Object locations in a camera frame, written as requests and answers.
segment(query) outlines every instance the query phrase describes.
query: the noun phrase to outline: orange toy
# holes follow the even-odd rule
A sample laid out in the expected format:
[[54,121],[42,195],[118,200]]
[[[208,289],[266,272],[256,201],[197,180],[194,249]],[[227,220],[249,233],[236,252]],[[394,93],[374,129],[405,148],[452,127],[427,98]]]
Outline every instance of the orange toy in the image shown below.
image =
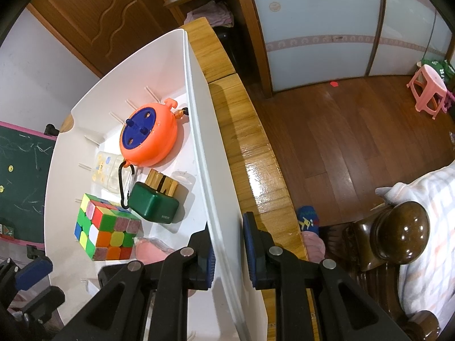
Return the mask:
[[171,151],[177,139],[177,121],[185,110],[175,113],[177,101],[164,100],[141,106],[126,120],[120,134],[120,150],[126,160],[124,165],[149,167],[161,160]]

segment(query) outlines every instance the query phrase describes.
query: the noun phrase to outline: blue disc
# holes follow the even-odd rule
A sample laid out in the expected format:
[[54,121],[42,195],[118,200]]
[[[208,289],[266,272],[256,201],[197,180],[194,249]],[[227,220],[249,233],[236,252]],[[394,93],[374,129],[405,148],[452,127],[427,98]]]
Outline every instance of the blue disc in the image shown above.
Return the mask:
[[148,137],[156,121],[154,108],[144,108],[127,119],[121,143],[125,149],[131,150],[139,146]]

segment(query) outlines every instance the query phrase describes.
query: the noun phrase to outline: wooden table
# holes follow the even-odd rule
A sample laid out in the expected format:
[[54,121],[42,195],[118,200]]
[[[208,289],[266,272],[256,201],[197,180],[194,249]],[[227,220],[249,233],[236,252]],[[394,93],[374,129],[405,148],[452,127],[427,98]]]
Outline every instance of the wooden table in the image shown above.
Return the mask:
[[[259,229],[270,232],[276,244],[306,259],[288,189],[242,81],[205,18],[182,28],[188,32],[209,84],[241,211],[252,211]],[[61,132],[72,126],[69,115]],[[268,315],[268,340],[274,340],[275,292],[264,290],[262,295]]]

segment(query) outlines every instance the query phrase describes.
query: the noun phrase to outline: gold cap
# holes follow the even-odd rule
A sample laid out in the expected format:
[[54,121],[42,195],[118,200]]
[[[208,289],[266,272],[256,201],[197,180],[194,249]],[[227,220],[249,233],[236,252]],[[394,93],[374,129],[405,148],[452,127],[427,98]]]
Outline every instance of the gold cap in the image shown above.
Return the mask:
[[176,180],[157,172],[155,169],[150,170],[144,183],[154,190],[171,197],[174,196],[174,192],[179,184]]

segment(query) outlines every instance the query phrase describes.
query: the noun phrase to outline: wooden floor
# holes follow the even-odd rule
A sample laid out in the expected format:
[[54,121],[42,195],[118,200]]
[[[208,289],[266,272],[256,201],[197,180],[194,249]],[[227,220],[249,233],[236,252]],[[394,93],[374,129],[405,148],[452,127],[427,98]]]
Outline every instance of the wooden floor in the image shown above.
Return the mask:
[[409,183],[453,160],[448,114],[418,113],[410,77],[356,78],[259,99],[249,86],[293,201],[320,225],[361,219],[382,203],[376,187]]

